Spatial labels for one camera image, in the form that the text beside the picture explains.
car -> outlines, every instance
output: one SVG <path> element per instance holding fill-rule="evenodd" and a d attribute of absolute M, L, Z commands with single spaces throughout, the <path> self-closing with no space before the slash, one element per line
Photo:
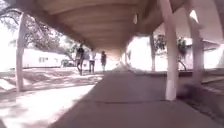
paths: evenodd
<path fill-rule="evenodd" d="M 75 64 L 72 60 L 62 60 L 61 61 L 61 67 L 75 67 Z"/>

sidewalk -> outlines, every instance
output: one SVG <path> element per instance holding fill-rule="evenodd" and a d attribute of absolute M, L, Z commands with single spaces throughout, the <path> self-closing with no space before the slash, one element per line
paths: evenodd
<path fill-rule="evenodd" d="M 165 101 L 165 77 L 112 72 L 51 128 L 222 128 L 177 100 Z"/>

white pillar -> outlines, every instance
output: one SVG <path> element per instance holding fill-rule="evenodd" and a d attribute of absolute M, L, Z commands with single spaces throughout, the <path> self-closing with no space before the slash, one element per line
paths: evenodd
<path fill-rule="evenodd" d="M 193 84 L 201 85 L 204 71 L 204 44 L 200 37 L 199 25 L 196 19 L 190 17 L 191 12 L 193 11 L 193 3 L 191 0 L 186 2 L 185 10 L 193 42 Z"/>
<path fill-rule="evenodd" d="M 154 72 L 156 70 L 156 64 L 155 64 L 155 43 L 154 43 L 154 34 L 150 35 L 150 47 L 151 47 L 151 59 L 152 59 L 152 71 Z"/>
<path fill-rule="evenodd" d="M 178 86 L 178 49 L 176 42 L 176 28 L 170 1 L 159 0 L 159 3 L 164 19 L 168 54 L 166 100 L 173 101 L 176 99 Z"/>
<path fill-rule="evenodd" d="M 23 53 L 25 47 L 25 28 L 26 14 L 22 13 L 18 30 L 17 49 L 16 49 L 16 86 L 17 91 L 23 91 Z"/>

walkway roof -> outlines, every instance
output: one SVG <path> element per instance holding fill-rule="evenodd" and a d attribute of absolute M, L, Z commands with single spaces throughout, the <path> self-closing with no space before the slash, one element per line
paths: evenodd
<path fill-rule="evenodd" d="M 76 41 L 116 57 L 133 35 L 149 34 L 163 22 L 157 0 L 5 1 Z M 184 1 L 171 0 L 173 11 Z"/>

person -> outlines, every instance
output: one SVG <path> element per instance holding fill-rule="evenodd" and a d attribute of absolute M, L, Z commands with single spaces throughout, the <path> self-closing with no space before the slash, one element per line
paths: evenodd
<path fill-rule="evenodd" d="M 106 55 L 105 51 L 102 51 L 102 53 L 101 53 L 101 64 L 102 64 L 103 72 L 105 72 L 105 67 L 107 64 L 107 55 Z"/>
<path fill-rule="evenodd" d="M 96 53 L 91 49 L 89 53 L 89 73 L 94 73 Z"/>
<path fill-rule="evenodd" d="M 82 64 L 83 64 L 84 53 L 85 53 L 85 51 L 82 47 L 83 47 L 83 45 L 81 44 L 76 53 L 77 68 L 78 68 L 80 75 L 82 75 Z"/>

